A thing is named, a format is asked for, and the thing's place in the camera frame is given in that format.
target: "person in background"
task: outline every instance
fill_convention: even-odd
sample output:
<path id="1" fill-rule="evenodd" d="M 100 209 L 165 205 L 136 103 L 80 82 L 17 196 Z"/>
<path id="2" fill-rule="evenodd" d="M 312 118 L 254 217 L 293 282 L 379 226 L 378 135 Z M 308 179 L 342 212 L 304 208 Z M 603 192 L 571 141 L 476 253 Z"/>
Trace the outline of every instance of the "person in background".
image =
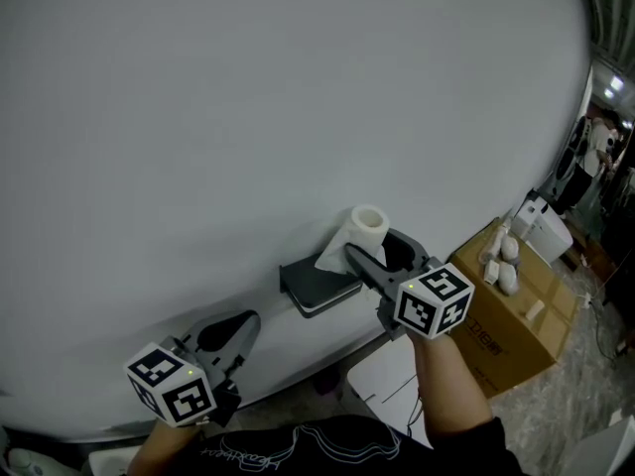
<path id="1" fill-rule="evenodd" d="M 605 110 L 601 118 L 593 119 L 586 152 L 577 159 L 573 176 L 554 204 L 554 211 L 560 218 L 566 218 L 565 211 L 581 200 L 591 181 L 602 171 L 601 166 L 611 169 L 612 161 L 607 153 L 608 140 L 612 139 L 611 130 L 618 125 L 619 115 L 612 110 Z"/>
<path id="2" fill-rule="evenodd" d="M 434 450 L 378 421 L 336 416 L 273 430 L 234 431 L 199 439 L 196 426 L 158 420 L 128 468 L 128 476 L 189 474 L 487 474 L 522 471 L 505 447 L 505 431 L 447 335 L 428 340 L 409 332 L 419 399 Z"/>

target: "cardboard box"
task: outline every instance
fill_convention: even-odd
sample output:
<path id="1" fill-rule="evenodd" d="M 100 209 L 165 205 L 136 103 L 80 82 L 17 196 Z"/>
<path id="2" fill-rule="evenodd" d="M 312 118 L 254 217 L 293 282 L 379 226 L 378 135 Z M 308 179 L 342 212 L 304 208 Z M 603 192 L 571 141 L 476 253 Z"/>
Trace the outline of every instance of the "cardboard box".
<path id="1" fill-rule="evenodd" d="M 458 249 L 450 261 L 475 286 L 465 322 L 451 337 L 485 395 L 493 397 L 551 367 L 565 348 L 575 317 L 576 296 L 533 250 L 519 241 L 520 289 L 512 297 L 483 281 L 478 254 L 500 225 L 496 219 Z M 525 314 L 541 299 L 545 308 Z"/>

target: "concrete floor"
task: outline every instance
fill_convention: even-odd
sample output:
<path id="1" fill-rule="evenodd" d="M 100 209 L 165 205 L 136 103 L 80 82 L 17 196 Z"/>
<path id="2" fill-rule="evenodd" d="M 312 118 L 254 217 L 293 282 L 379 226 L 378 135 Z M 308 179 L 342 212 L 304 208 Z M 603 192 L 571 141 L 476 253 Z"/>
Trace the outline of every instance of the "concrete floor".
<path id="1" fill-rule="evenodd" d="M 578 295 L 595 294 L 599 287 L 599 280 L 589 270 L 573 274 L 560 262 L 554 269 Z M 612 354 L 623 334 L 622 321 L 610 304 L 603 307 L 596 301 L 595 305 L 600 343 L 606 354 Z M 508 447 L 528 474 L 560 474 L 576 443 L 606 428 L 614 411 L 621 408 L 625 416 L 635 413 L 635 354 L 615 364 L 602 357 L 595 341 L 595 323 L 593 310 L 581 308 L 561 362 L 491 401 L 495 414 L 505 424 Z M 321 396 L 312 380 L 303 381 L 238 412 L 225 429 L 210 425 L 206 434 L 274 428 L 345 414 L 372 416 L 345 385 L 345 376 L 386 341 L 386 337 L 380 337 L 331 368 L 341 376 L 332 392 Z"/>

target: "tissue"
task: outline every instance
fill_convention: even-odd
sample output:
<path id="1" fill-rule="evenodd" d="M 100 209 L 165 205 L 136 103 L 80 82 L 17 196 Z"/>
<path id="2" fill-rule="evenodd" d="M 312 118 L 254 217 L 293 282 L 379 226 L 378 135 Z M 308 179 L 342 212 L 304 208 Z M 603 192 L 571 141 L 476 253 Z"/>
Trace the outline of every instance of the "tissue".
<path id="1" fill-rule="evenodd" d="M 388 216 L 377 206 L 355 206 L 337 230 L 324 251 L 317 258 L 316 268 L 337 274 L 353 273 L 346 261 L 344 245 L 352 243 L 377 257 L 390 227 Z"/>

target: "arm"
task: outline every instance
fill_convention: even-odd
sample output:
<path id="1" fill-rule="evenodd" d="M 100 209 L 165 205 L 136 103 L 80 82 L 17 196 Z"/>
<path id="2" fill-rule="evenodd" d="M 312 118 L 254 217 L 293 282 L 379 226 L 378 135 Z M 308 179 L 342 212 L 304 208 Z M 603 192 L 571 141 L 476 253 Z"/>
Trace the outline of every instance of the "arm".
<path id="1" fill-rule="evenodd" d="M 608 170 L 613 167 L 613 161 L 611 160 L 611 156 L 609 156 L 606 152 L 602 152 L 601 150 L 597 150 L 597 156 L 600 161 L 606 166 Z"/>
<path id="2" fill-rule="evenodd" d="M 431 443 L 492 421 L 487 399 L 454 341 L 447 335 L 428 340 L 410 331 L 408 334 L 415 346 L 417 380 Z"/>
<path id="3" fill-rule="evenodd" d="M 157 420 L 128 467 L 128 476 L 159 476 L 165 474 L 177 454 L 198 436 L 199 426 L 172 428 Z"/>

